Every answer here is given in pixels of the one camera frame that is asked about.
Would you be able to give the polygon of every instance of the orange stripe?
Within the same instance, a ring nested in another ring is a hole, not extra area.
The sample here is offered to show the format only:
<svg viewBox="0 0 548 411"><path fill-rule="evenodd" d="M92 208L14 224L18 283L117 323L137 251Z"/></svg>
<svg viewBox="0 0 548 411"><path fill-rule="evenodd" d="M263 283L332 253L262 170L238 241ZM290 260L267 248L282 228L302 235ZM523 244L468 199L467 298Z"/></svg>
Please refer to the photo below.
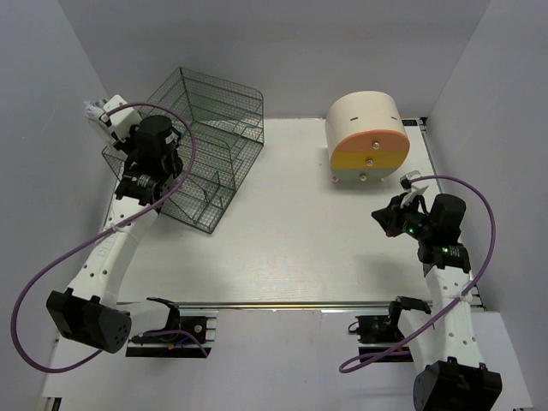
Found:
<svg viewBox="0 0 548 411"><path fill-rule="evenodd" d="M380 149L385 152L409 151L407 135L395 130L369 130L352 134L335 147L336 152L369 152L373 142L380 143Z"/></svg>

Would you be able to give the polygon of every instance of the white panel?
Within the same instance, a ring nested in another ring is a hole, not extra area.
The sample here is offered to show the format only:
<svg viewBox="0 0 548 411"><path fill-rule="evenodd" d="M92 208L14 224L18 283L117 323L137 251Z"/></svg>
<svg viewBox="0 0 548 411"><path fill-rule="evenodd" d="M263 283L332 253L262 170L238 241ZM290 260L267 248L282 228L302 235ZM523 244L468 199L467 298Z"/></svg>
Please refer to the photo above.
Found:
<svg viewBox="0 0 548 411"><path fill-rule="evenodd" d="M392 301L430 299L417 241L387 238L371 212L432 173L418 127L384 182L334 184L323 120L267 120L265 148L213 235L159 216L128 268L120 301ZM435 182L426 191L430 205Z"/></svg>
<svg viewBox="0 0 548 411"><path fill-rule="evenodd" d="M96 232L113 178L83 116L82 102L105 91L57 2L2 2L0 51L0 398L2 409L27 411L44 375L12 347L12 306L40 268ZM39 362L48 364L55 335L47 295L85 257L54 270L23 303L19 332Z"/></svg>
<svg viewBox="0 0 548 411"><path fill-rule="evenodd" d="M473 316L485 361L503 378L492 411L529 407L500 315ZM356 336L346 331L354 320L351 313L222 311L205 360L101 354L76 371L49 376L44 396L62 397L60 411L412 411L413 364L338 372L358 352ZM63 339L53 364L66 366L90 352Z"/></svg>
<svg viewBox="0 0 548 411"><path fill-rule="evenodd" d="M439 173L461 177L490 200L497 247L484 303L500 310L535 409L548 409L545 375L548 2L493 0L432 112L428 144ZM489 223L473 195L463 238L477 270Z"/></svg>
<svg viewBox="0 0 548 411"><path fill-rule="evenodd" d="M432 109L488 0L59 2L108 92L145 99L183 66L258 88L269 117L380 90Z"/></svg>

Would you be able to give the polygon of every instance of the black clamp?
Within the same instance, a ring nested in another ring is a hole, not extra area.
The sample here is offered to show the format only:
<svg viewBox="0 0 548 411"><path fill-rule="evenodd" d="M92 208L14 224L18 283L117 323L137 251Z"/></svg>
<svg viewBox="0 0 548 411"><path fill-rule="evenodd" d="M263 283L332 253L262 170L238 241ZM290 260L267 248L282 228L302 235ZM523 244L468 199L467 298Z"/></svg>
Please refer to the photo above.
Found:
<svg viewBox="0 0 548 411"><path fill-rule="evenodd" d="M430 315L432 310L426 301L419 300L418 298L411 297L397 297L394 301L390 303L390 308L388 309L388 321L387 325L392 329L397 329L397 323L400 320L402 315L402 310L416 310L422 311Z"/></svg>

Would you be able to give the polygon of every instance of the white table surface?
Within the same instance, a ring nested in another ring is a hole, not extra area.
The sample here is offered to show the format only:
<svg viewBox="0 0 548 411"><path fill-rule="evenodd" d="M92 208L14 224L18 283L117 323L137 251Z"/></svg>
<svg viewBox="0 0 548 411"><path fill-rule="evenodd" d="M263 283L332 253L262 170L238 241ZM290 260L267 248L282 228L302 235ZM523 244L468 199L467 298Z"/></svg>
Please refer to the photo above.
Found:
<svg viewBox="0 0 548 411"><path fill-rule="evenodd" d="M225 310L207 359L126 358L102 353L72 372L47 377L43 396L59 411L412 411L414 366L375 364L351 374L357 355L350 313ZM492 411L531 407L498 313L473 313L485 363L503 392ZM51 364L66 366L91 348L62 339Z"/></svg>
<svg viewBox="0 0 548 411"><path fill-rule="evenodd" d="M265 147L212 235L159 216L123 280L119 301L429 300L416 241L387 238L371 218L432 166L418 127L384 182L331 182L324 120L266 120ZM438 194L432 181L428 206Z"/></svg>

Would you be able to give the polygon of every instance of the black bracket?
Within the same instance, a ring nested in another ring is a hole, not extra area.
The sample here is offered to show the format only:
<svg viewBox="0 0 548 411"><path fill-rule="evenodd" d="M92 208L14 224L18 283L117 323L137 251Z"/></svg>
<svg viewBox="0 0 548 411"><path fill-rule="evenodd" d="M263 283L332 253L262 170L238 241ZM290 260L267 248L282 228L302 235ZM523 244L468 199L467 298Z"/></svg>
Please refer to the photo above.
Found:
<svg viewBox="0 0 548 411"><path fill-rule="evenodd" d="M422 311L429 315L432 313L430 306L428 306L428 304L423 300L411 297L397 297L390 303L390 308L388 310L387 323L390 328L397 329L397 323L400 321L402 310Z"/></svg>
<svg viewBox="0 0 548 411"><path fill-rule="evenodd" d="M414 381L413 401L418 411L489 411L503 390L500 374L460 365L453 357L427 366Z"/></svg>

